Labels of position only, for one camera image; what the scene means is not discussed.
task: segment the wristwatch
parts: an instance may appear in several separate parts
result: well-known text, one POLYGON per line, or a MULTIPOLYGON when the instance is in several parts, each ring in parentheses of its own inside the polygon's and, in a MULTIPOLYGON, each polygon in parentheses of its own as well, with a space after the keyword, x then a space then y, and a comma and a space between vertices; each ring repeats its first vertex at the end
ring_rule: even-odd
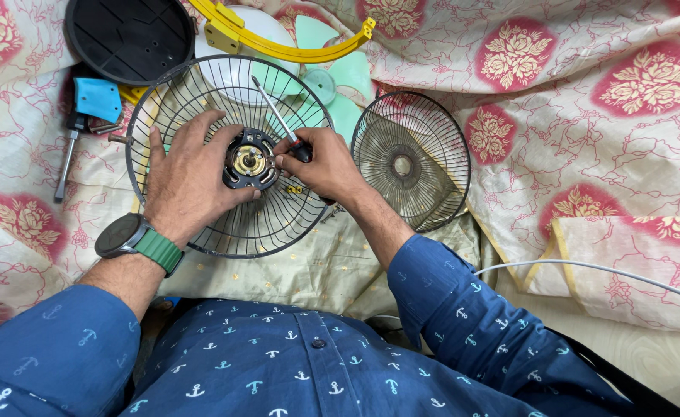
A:
POLYGON ((156 232, 143 215, 129 213, 105 228, 95 241, 95 253, 105 259, 141 253, 162 266, 165 278, 169 278, 178 269, 186 252, 156 232))

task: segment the anchor print shirt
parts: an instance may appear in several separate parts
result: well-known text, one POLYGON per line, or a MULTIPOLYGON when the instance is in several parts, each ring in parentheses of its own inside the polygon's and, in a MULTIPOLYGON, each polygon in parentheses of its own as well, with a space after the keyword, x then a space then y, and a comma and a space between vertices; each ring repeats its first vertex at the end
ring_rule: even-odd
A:
POLYGON ((0 415, 632 415, 541 321, 416 235, 391 262, 402 326, 429 358, 361 321, 205 300, 160 339, 133 399, 140 329, 118 298, 75 285, 0 326, 0 415))

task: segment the wire fan grille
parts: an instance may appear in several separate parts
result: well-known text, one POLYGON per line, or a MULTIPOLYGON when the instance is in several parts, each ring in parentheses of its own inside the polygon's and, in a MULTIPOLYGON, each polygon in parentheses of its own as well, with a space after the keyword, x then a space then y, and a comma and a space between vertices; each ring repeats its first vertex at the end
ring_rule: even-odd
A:
POLYGON ((396 91, 371 103, 351 154, 363 178, 417 232, 451 222, 464 204, 471 175, 464 135, 423 94, 396 91))
MULTIPOLYGON (((209 109, 226 117, 209 128, 204 142, 225 125, 242 124, 266 133, 274 143, 286 134, 258 89, 256 75, 289 128, 330 126, 329 115, 317 97, 298 78, 270 62, 248 56, 207 56, 173 68, 144 94, 131 115, 126 132, 129 178, 146 204, 150 165, 150 126, 159 127, 166 150, 185 122, 209 109)), ((222 171, 204 173, 221 181, 222 171)), ((297 178, 279 179, 260 199, 241 204, 206 226, 188 246, 226 258, 258 258, 287 248, 301 239, 326 210, 319 197, 297 178)))

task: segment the hand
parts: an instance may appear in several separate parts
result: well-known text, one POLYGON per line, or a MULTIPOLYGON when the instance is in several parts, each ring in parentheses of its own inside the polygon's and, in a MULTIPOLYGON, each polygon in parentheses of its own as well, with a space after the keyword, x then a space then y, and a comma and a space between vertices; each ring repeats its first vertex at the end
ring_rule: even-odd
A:
POLYGON ((207 110, 187 121, 175 132, 167 156, 160 130, 150 128, 144 217, 181 249, 225 212, 260 197, 259 190, 232 190, 221 179, 226 147, 242 131, 242 125, 219 128, 204 144, 209 127, 225 115, 222 110, 207 110))
POLYGON ((312 147, 312 162, 303 163, 287 154, 289 139, 283 139, 273 153, 277 155, 275 164, 285 170, 284 176, 296 175, 315 193, 343 206, 359 192, 372 191, 355 167, 341 135, 330 128, 299 128, 294 133, 312 147))

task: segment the green watch strap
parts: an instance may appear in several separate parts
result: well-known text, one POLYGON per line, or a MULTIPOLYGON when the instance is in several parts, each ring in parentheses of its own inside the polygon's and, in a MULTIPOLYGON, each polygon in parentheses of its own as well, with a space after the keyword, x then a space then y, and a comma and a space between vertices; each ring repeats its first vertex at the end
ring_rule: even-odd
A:
POLYGON ((183 252, 173 242, 153 229, 147 229, 142 239, 134 245, 134 249, 157 262, 168 275, 172 273, 183 256, 183 252))

